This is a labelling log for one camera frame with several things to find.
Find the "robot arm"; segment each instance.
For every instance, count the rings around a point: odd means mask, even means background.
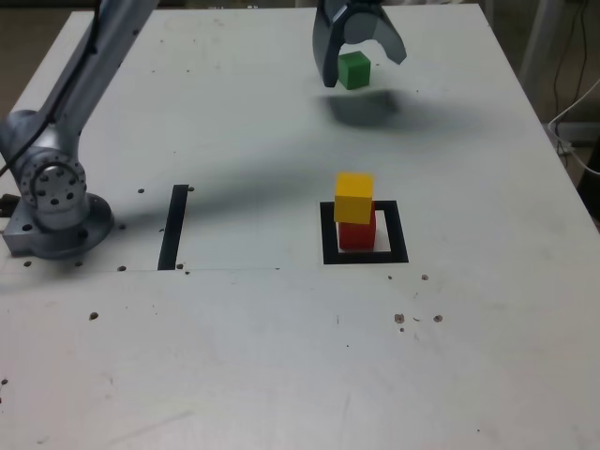
[[[0,124],[0,153],[22,194],[3,233],[13,255],[73,257],[113,227],[110,206],[87,192],[79,137],[157,4],[104,0],[41,110],[14,112]],[[381,0],[320,0],[312,46],[325,86],[336,85],[341,46],[367,39],[398,64],[406,57]]]

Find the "green cube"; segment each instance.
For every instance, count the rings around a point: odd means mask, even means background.
[[[371,62],[362,52],[341,54],[337,60],[338,77],[348,90],[368,86]]]

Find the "stacked cubes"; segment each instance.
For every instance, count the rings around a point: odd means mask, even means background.
[[[367,173],[339,173],[334,220],[342,250],[372,250],[375,246],[373,177]]]

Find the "table surface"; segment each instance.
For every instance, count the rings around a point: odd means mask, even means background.
[[[387,11],[409,57],[357,46],[355,92],[322,86],[312,9],[153,14],[81,142],[127,227],[81,267],[0,246],[0,448],[600,448],[596,229],[479,8]],[[409,263],[323,265],[338,172],[397,202]]]

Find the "black square outline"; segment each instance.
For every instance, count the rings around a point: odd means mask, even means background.
[[[407,263],[409,255],[404,243],[398,204],[391,201],[375,201],[375,211],[385,214],[385,226],[390,242],[390,251],[366,251],[340,253],[338,230],[334,221],[334,203],[321,202],[321,237],[323,264],[389,264]]]

